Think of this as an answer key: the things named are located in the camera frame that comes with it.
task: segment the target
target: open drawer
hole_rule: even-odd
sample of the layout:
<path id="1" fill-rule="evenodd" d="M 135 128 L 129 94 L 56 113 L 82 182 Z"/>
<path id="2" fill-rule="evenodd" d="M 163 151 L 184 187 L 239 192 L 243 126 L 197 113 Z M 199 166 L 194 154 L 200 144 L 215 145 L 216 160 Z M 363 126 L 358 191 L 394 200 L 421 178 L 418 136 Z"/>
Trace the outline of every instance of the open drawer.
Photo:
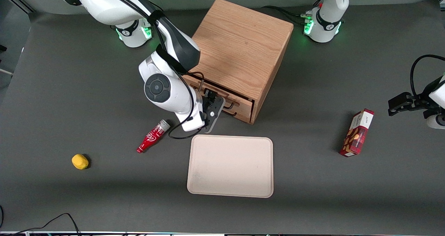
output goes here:
<path id="1" fill-rule="evenodd" d="M 199 86 L 201 84 L 200 79 L 188 75 L 183 76 L 183 78 L 187 82 L 187 84 L 189 84 L 195 90 L 199 89 Z M 217 92 L 218 95 L 221 95 L 226 99 L 226 105 L 224 106 L 223 112 L 227 113 L 228 115 L 232 115 L 233 117 L 241 121 L 250 123 L 253 106 L 253 103 L 251 101 L 234 95 L 233 93 L 229 93 L 225 90 L 219 89 L 218 87 L 215 87 L 208 82 L 204 82 L 204 84 L 202 85 L 202 89 L 200 92 L 201 95 L 204 95 L 205 89 Z"/>

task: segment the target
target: red bottle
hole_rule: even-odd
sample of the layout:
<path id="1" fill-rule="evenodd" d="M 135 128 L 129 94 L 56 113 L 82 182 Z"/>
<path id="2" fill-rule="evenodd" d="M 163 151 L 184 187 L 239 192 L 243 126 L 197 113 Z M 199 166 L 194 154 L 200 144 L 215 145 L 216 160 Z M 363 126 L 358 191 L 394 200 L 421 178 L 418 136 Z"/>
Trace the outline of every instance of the red bottle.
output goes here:
<path id="1" fill-rule="evenodd" d="M 136 152 L 142 153 L 147 148 L 156 143 L 157 140 L 170 128 L 170 125 L 165 122 L 165 120 L 161 120 L 159 124 L 153 128 L 147 136 L 145 136 L 144 141 L 140 144 Z"/>

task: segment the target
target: green led light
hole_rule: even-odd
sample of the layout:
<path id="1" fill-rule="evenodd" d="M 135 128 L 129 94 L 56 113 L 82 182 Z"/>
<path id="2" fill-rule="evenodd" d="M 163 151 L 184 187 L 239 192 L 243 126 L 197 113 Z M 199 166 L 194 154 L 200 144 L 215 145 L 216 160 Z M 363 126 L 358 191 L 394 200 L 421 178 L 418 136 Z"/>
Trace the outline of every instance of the green led light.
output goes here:
<path id="1" fill-rule="evenodd" d="M 337 31 L 335 31 L 335 34 L 337 34 L 338 31 L 340 30 L 340 26 L 341 26 L 341 21 L 340 21 L 340 23 L 338 24 Z"/>
<path id="2" fill-rule="evenodd" d="M 305 34 L 309 35 L 310 32 L 312 31 L 313 26 L 314 26 L 314 21 L 310 21 L 309 23 L 307 23 L 305 27 Z"/>
<path id="3" fill-rule="evenodd" d="M 142 32 L 145 35 L 145 38 L 150 39 L 151 38 L 151 29 L 149 27 L 140 27 Z"/>
<path id="4" fill-rule="evenodd" d="M 116 30 L 116 33 L 118 33 L 118 35 L 119 35 L 119 40 L 121 40 L 121 41 L 122 41 L 122 36 L 121 36 L 121 33 L 119 33 L 119 31 L 118 31 L 118 30 Z"/>

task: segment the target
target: wood grain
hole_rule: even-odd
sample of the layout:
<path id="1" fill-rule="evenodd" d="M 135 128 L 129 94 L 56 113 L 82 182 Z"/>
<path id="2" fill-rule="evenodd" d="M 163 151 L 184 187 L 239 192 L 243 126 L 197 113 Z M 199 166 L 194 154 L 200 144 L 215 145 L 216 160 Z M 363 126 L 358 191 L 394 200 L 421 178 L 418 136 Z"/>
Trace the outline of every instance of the wood grain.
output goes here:
<path id="1" fill-rule="evenodd" d="M 283 49 L 285 49 L 288 46 L 290 38 L 291 38 L 291 36 L 289 35 L 288 40 L 286 41 L 286 43 L 283 44 Z M 264 89 L 264 92 L 263 92 L 261 98 L 259 99 L 259 101 L 256 101 L 253 106 L 250 124 L 253 124 L 255 122 L 256 118 L 258 117 L 259 110 L 261 109 L 261 106 L 264 103 L 264 100 L 266 99 L 267 93 L 269 92 L 269 89 L 272 86 L 272 82 L 275 79 L 275 76 L 278 72 L 278 68 L 281 65 L 281 61 L 283 60 L 283 56 L 284 56 L 284 51 L 281 53 L 280 57 L 277 60 L 277 63 L 275 64 L 275 68 L 274 68 L 269 80 L 267 81 L 266 87 Z"/>
<path id="2" fill-rule="evenodd" d="M 293 24 L 286 21 L 216 0 L 193 35 L 201 60 L 191 71 L 259 101 L 292 30 Z"/>

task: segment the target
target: black cable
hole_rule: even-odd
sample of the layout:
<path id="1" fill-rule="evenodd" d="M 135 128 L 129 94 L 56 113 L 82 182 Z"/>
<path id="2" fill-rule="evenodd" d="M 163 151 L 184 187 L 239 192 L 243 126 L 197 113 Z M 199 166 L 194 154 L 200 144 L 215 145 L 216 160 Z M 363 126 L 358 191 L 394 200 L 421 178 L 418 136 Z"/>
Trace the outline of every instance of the black cable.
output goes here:
<path id="1" fill-rule="evenodd" d="M 159 7 L 158 5 L 154 4 L 153 2 L 149 1 L 151 4 L 155 5 L 157 8 L 159 8 L 159 10 L 164 11 L 161 7 Z"/>
<path id="2" fill-rule="evenodd" d="M 200 74 L 201 75 L 201 84 L 199 84 L 199 89 L 198 89 L 198 92 L 200 92 L 201 91 L 201 89 L 202 89 L 202 85 L 204 84 L 204 81 L 205 81 L 205 78 L 204 78 L 204 74 L 203 73 L 201 73 L 201 72 L 193 72 L 193 73 L 186 73 L 186 75 L 194 75 L 194 74 Z"/>
<path id="3" fill-rule="evenodd" d="M 270 5 L 268 5 L 268 6 L 264 6 L 264 7 L 262 7 L 262 8 L 271 8 L 271 9 L 278 10 L 278 11 L 280 11 L 280 12 L 282 12 L 282 13 L 286 13 L 286 14 L 291 15 L 291 16 L 300 17 L 299 14 L 289 12 L 288 10 L 286 10 L 286 9 L 284 9 L 284 8 L 277 7 L 277 6 L 270 6 Z"/>
<path id="4" fill-rule="evenodd" d="M 314 6 L 316 6 L 321 0 L 317 0 L 316 2 L 314 2 Z"/>
<path id="5" fill-rule="evenodd" d="M 2 206 L 0 206 L 0 210 L 1 210 L 1 221 L 0 221 L 0 228 L 1 228 L 1 226 L 3 225 L 3 219 L 5 218 L 4 217 L 4 213 L 3 213 L 3 207 Z"/>
<path id="6" fill-rule="evenodd" d="M 435 59 L 439 59 L 439 60 L 443 60 L 445 62 L 445 57 L 439 56 L 439 55 L 434 55 L 434 54 L 426 54 L 426 55 L 422 55 L 420 57 L 418 57 L 416 59 L 416 61 L 413 63 L 413 66 L 411 67 L 411 72 L 410 72 L 410 84 L 411 84 L 411 91 L 413 92 L 413 96 L 415 98 L 418 97 L 416 90 L 414 89 L 414 69 L 416 68 L 417 63 L 423 59 L 423 58 L 435 58 Z"/>
<path id="7" fill-rule="evenodd" d="M 300 17 L 299 14 L 291 13 L 291 12 L 289 12 L 286 9 L 283 9 L 283 8 L 280 8 L 280 7 L 276 7 L 276 6 L 264 6 L 262 8 L 275 9 L 275 10 L 279 11 L 280 13 L 282 13 L 291 22 L 293 22 L 295 24 L 298 24 L 298 25 L 305 25 L 304 22 L 298 22 L 298 21 L 295 21 L 294 19 L 291 18 L 291 17 Z"/>
<path id="8" fill-rule="evenodd" d="M 63 215 L 68 215 L 68 216 L 70 217 L 71 221 L 72 221 L 73 224 L 74 224 L 74 228 L 76 229 L 76 233 L 78 234 L 78 236 L 81 236 L 81 232 L 79 231 L 78 225 L 77 225 L 76 222 L 74 221 L 73 217 L 71 217 L 71 214 L 69 214 L 68 212 L 62 213 L 62 214 L 60 214 L 59 216 L 55 217 L 54 219 L 49 220 L 43 227 L 29 228 L 29 229 L 22 230 L 22 231 L 19 231 L 19 232 L 17 232 L 17 233 L 11 234 L 11 236 L 19 235 L 19 234 L 24 233 L 24 232 L 26 232 L 26 231 L 37 230 L 37 229 L 43 229 L 43 228 L 45 228 L 47 225 L 49 225 L 51 222 L 53 222 L 54 220 L 58 219 L 59 217 L 62 217 Z"/>
<path id="9" fill-rule="evenodd" d="M 131 1 L 129 1 L 129 0 L 120 0 L 120 1 L 123 2 L 123 3 L 125 3 L 125 4 L 127 4 L 130 8 L 132 8 L 133 10 L 135 10 L 137 13 L 139 13 L 139 14 L 140 14 L 141 16 L 143 16 L 145 19 L 149 19 L 149 15 L 148 15 L 147 13 L 145 13 L 142 9 L 140 9 L 140 7 L 138 7 L 137 5 L 135 5 L 133 2 L 131 2 Z M 164 49 L 165 51 L 167 51 L 167 48 L 165 47 L 164 38 L 162 37 L 162 33 L 159 31 L 159 28 L 157 27 L 157 25 L 154 25 L 154 27 L 155 27 L 155 29 L 156 29 L 156 32 L 157 32 L 158 35 L 159 35 L 159 40 L 160 40 L 162 49 Z M 187 85 L 186 81 L 184 81 L 184 79 L 182 78 L 182 76 L 176 71 L 176 69 L 173 68 L 173 67 L 171 67 L 171 68 L 172 68 L 172 70 L 176 73 L 176 75 L 179 77 L 179 79 L 181 79 L 181 81 L 182 81 L 182 82 L 184 83 L 184 85 L 186 86 L 186 89 L 188 90 L 189 95 L 190 95 L 190 99 L 191 99 L 191 103 L 192 103 L 192 105 L 191 105 L 190 113 L 189 113 L 189 115 L 187 116 L 187 118 L 184 119 L 182 122 L 180 122 L 178 125 L 174 126 L 172 129 L 170 129 L 168 135 L 169 135 L 170 138 L 173 138 L 173 139 L 186 139 L 186 138 L 190 138 L 190 137 L 192 137 L 192 136 L 198 134 L 198 133 L 201 131 L 201 129 L 199 128 L 199 129 L 197 130 L 196 133 L 194 133 L 194 134 L 192 134 L 192 135 L 189 135 L 189 136 L 186 136 L 186 137 L 175 137 L 175 136 L 172 136 L 172 135 L 171 135 L 171 132 L 173 132 L 173 131 L 174 131 L 176 128 L 178 128 L 180 125 L 184 124 L 184 123 L 191 117 L 191 115 L 192 115 L 192 113 L 193 113 L 193 110 L 194 110 L 194 100 L 193 100 L 193 95 L 192 95 L 192 92 L 191 92 L 191 90 L 190 90 L 190 87 Z"/>

